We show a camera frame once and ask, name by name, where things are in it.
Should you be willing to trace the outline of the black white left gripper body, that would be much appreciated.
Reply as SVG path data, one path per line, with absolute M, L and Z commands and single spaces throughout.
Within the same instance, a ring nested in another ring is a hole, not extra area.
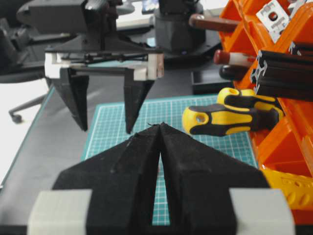
M 86 35 L 70 35 L 55 47 L 45 50 L 45 76 L 60 79 L 61 69 L 86 67 L 108 61 L 140 61 L 135 70 L 136 81 L 156 80 L 163 77 L 163 52 L 145 43 L 137 43 L 122 34 L 108 34 L 101 39 Z

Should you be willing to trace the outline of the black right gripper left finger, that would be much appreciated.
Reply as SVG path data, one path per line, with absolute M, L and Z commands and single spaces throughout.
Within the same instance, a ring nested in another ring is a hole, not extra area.
M 152 224 L 160 134 L 151 126 L 63 170 L 53 189 L 91 189 L 89 235 L 140 235 Z

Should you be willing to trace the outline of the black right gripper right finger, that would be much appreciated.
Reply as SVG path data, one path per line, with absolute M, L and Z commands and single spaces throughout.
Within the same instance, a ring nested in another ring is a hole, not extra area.
M 186 235 L 234 235 L 230 188 L 268 188 L 262 172 L 189 135 L 160 125 L 170 222 Z

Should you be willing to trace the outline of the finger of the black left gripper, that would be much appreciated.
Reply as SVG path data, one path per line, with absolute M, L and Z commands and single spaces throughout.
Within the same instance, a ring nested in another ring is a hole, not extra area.
M 154 81 L 135 81 L 134 70 L 126 70 L 124 76 L 124 103 L 126 132 L 131 133 L 138 118 L 140 108 L 153 86 Z
M 83 131 L 88 129 L 87 89 L 89 76 L 72 75 L 70 68 L 60 69 L 60 79 L 53 79 L 52 83 L 71 116 Z

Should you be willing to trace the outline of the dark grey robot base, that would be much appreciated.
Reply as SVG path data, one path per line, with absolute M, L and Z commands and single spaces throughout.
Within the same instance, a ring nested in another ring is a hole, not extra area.
M 156 46 L 164 51 L 164 62 L 205 60 L 222 45 L 217 32 L 189 25 L 192 14 L 203 14 L 198 0 L 160 0 L 154 10 Z

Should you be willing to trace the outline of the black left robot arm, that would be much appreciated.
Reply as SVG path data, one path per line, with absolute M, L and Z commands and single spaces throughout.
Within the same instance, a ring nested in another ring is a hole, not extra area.
M 87 89 L 92 75 L 124 77 L 126 131 L 130 133 L 154 82 L 164 75 L 163 51 L 136 43 L 116 28 L 120 0 L 32 0 L 17 19 L 42 34 L 71 39 L 45 50 L 49 78 L 82 130 L 87 130 Z

